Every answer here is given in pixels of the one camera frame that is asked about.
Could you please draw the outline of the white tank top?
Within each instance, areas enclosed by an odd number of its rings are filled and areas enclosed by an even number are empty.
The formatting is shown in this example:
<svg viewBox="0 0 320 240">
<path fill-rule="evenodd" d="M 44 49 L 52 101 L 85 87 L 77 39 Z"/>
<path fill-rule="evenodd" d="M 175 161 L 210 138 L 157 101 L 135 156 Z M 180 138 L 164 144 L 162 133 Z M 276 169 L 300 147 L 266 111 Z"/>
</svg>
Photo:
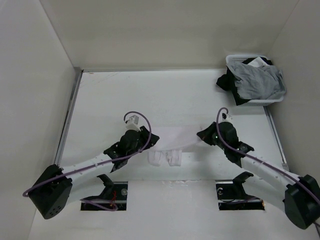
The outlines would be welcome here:
<svg viewBox="0 0 320 240">
<path fill-rule="evenodd" d="M 171 167 L 180 167 L 183 150 L 201 142 L 197 133 L 203 129 L 201 125 L 154 128 L 152 133 L 157 135 L 159 140 L 147 150 L 148 163 L 159 167 L 162 162 L 166 161 Z"/>
</svg>

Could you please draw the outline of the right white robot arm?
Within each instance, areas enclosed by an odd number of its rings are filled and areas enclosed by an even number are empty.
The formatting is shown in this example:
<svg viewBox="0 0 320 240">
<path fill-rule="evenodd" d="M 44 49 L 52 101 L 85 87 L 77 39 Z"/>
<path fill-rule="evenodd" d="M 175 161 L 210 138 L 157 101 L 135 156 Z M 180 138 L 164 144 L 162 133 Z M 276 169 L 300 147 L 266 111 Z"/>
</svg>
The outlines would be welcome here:
<svg viewBox="0 0 320 240">
<path fill-rule="evenodd" d="M 244 169 L 233 179 L 231 190 L 236 197 L 250 195 L 263 199 L 302 230 L 319 219 L 320 186 L 311 175 L 299 176 L 249 155 L 254 148 L 239 140 L 230 122 L 213 122 L 196 135 L 204 143 L 218 146 L 231 163 Z"/>
</svg>

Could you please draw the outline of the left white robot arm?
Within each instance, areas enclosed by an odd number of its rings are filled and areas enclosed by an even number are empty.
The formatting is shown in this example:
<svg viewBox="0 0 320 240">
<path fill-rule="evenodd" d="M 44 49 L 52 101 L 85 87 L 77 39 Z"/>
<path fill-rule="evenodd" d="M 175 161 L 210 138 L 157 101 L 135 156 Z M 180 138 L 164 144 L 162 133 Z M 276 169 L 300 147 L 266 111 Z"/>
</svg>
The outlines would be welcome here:
<svg viewBox="0 0 320 240">
<path fill-rule="evenodd" d="M 159 140 L 144 126 L 127 130 L 119 141 L 92 159 L 65 167 L 48 166 L 26 195 L 45 220 L 55 217 L 71 202 L 108 199 L 113 187 L 108 174 L 124 167 L 132 156 L 154 147 Z"/>
</svg>

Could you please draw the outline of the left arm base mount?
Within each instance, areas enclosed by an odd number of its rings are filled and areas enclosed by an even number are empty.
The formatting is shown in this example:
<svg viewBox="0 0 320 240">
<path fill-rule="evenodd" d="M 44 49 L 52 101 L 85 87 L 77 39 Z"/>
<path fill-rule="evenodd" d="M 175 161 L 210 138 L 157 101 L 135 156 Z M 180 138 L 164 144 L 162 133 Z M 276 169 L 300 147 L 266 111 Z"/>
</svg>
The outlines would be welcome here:
<svg viewBox="0 0 320 240">
<path fill-rule="evenodd" d="M 81 202 L 81 211 L 126 211 L 128 198 L 128 182 L 112 181 L 106 174 L 93 179 L 94 186 L 99 190 L 84 198 Z"/>
</svg>

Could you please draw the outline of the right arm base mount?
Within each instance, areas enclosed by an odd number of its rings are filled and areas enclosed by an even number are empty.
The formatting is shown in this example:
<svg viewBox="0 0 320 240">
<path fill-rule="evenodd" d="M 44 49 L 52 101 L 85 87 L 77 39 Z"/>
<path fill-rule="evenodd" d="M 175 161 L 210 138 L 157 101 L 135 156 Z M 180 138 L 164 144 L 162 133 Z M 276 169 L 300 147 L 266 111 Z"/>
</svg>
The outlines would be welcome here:
<svg viewBox="0 0 320 240">
<path fill-rule="evenodd" d="M 243 184 L 254 175 L 247 171 L 239 174 L 232 180 L 219 180 L 215 182 L 220 211 L 264 211 L 264 201 L 245 192 Z"/>
</svg>

